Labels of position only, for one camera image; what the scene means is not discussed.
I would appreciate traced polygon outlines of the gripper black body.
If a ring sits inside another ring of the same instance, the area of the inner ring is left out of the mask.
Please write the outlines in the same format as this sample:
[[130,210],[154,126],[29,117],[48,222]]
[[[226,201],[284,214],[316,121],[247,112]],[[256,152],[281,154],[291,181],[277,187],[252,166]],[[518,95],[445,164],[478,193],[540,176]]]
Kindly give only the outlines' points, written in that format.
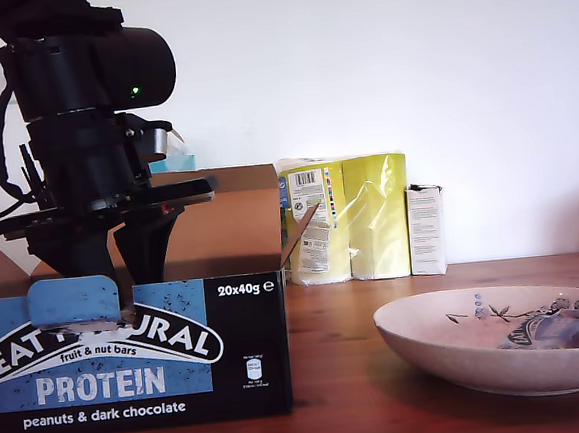
[[155,187],[149,163],[165,158],[166,121],[134,114],[70,113],[30,124],[30,149],[43,174],[29,170],[37,212],[0,221],[7,240],[106,230],[125,213],[211,201],[213,176]]

